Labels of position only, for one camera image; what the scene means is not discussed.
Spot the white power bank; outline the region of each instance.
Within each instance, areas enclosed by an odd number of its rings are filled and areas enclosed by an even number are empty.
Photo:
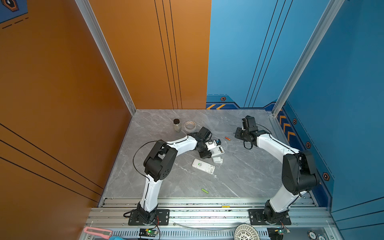
[[[221,154],[224,154],[224,149],[222,146],[217,146],[214,149],[211,149],[212,157],[217,157]]]
[[[214,170],[215,170],[215,166],[213,166],[207,162],[203,162],[201,160],[198,160],[198,159],[195,159],[193,161],[192,167],[197,168],[203,172],[207,172],[209,174],[213,174]]]

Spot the blue wall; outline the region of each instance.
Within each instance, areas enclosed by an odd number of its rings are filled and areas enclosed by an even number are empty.
[[[26,14],[28,12],[26,0],[17,0],[17,7],[19,8],[19,10],[12,12],[6,6],[4,6],[2,2],[0,2],[0,23]]]
[[[328,0],[212,0],[207,95],[228,95],[240,107],[261,108],[275,101],[327,4]]]
[[[333,176],[346,239],[384,223],[383,12],[382,0],[346,0],[288,98]]]

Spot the white box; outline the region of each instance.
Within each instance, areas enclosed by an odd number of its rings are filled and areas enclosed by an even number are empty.
[[[219,164],[222,164],[223,163],[223,158],[218,156],[218,157],[212,157],[214,163],[219,163]]]
[[[217,144],[216,144],[215,140],[208,141],[208,142],[205,143],[205,145],[207,146],[208,150],[211,150],[211,149],[217,147]]]

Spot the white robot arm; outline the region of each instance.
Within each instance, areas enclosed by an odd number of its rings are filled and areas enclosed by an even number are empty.
[[[175,158],[191,150],[198,150],[200,158],[211,157],[211,149],[220,147],[220,140],[209,140],[211,132],[202,127],[199,132],[190,133],[184,138],[172,142],[158,140],[144,161],[146,185],[143,197],[139,202],[137,213],[140,222],[153,222],[157,197],[161,183],[168,176]],[[283,185],[277,194],[265,203],[264,219],[268,223],[277,223],[288,212],[288,207],[306,191],[319,183],[313,156],[309,151],[301,152],[271,136],[265,130],[258,130],[255,119],[251,116],[243,118],[243,128],[238,127],[235,137],[245,142],[251,142],[283,163]]]
[[[168,176],[175,158],[187,151],[198,150],[200,158],[211,157],[215,147],[220,147],[220,140],[210,140],[211,132],[202,127],[199,132],[193,132],[184,138],[164,142],[158,140],[144,160],[146,184],[141,201],[137,205],[135,215],[138,221],[150,224],[156,215],[157,197],[161,183]]]
[[[251,142],[251,148],[255,145],[266,150],[283,164],[283,185],[264,208],[268,223],[280,222],[296,199],[319,184],[314,158],[310,151],[301,152],[275,139],[269,132],[259,130],[254,117],[246,116],[242,121],[243,128],[237,128],[235,138],[243,140],[244,147],[245,142]]]

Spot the aluminum frame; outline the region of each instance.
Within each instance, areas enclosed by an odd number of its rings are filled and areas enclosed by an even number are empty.
[[[88,0],[75,0],[88,28],[91,32],[93,39],[95,40],[101,55],[104,58],[104,61],[111,72],[111,75],[118,87],[120,94],[129,110],[133,116],[136,112],[135,104],[132,101],[132,98],[128,92],[127,86],[121,76],[119,68],[113,58],[112,52],[108,46],[107,40],[104,37],[103,32],[101,31],[100,25],[96,19],[96,16],[92,10],[91,4]]]
[[[329,1],[327,7],[323,12],[323,15],[321,16],[319,22],[316,25],[316,28],[314,29],[311,35],[311,38],[305,46],[304,51],[299,58],[299,61],[296,63],[295,68],[293,69],[290,77],[288,78],[287,83],[285,84],[283,90],[280,93],[279,98],[276,101],[275,106],[272,109],[272,114],[275,117],[277,116],[277,114],[279,114],[280,109],[283,107],[285,101],[288,99],[288,96],[291,94],[293,88],[295,87],[304,69],[307,67],[307,64],[312,58],[313,53],[316,51],[317,47],[319,46],[321,40],[323,39],[325,33],[327,32],[329,26],[333,22],[333,19],[339,12],[343,3],[344,0]]]
[[[162,239],[233,239],[227,232],[248,223],[248,209],[263,209],[268,199],[265,198],[167,198],[159,199],[158,209],[170,209],[168,226],[161,226]],[[85,226],[107,228],[122,234],[127,239],[137,239],[135,231],[140,226],[129,226],[129,218],[122,215],[137,207],[140,199],[106,198],[99,208],[92,208]],[[329,237],[342,240],[336,224],[325,207],[316,207],[310,194],[295,201],[289,211],[292,228],[324,228]],[[265,225],[253,226],[256,230]],[[181,232],[203,232],[197,235],[183,235]],[[81,240],[93,239],[83,233]]]

